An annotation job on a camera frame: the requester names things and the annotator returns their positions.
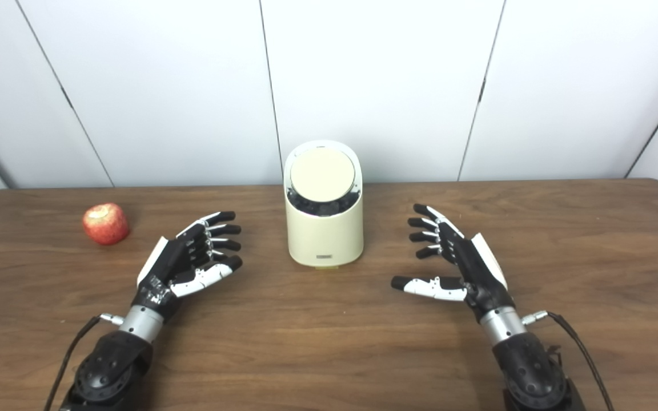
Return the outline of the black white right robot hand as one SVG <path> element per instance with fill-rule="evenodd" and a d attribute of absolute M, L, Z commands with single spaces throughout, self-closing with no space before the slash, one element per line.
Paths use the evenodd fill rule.
<path fill-rule="evenodd" d="M 391 280 L 393 289 L 441 301 L 463 301 L 477 321 L 489 312 L 514 309 L 515 302 L 504 274 L 480 233 L 466 237 L 449 218 L 428 205 L 415 204 L 413 211 L 418 216 L 409 218 L 408 224 L 420 228 L 420 231 L 410 234 L 410 241 L 427 244 L 416 252 L 416 257 L 439 256 L 455 266 L 460 275 L 394 276 Z"/>

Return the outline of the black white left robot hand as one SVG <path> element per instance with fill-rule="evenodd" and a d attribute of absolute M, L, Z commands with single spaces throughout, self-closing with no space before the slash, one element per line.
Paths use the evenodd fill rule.
<path fill-rule="evenodd" d="M 232 224 L 234 211 L 204 216 L 172 239 L 160 237 L 137 278 L 137 293 L 131 302 L 169 322 L 181 307 L 181 299 L 203 291 L 240 268 L 241 244 L 230 239 L 241 228 Z"/>

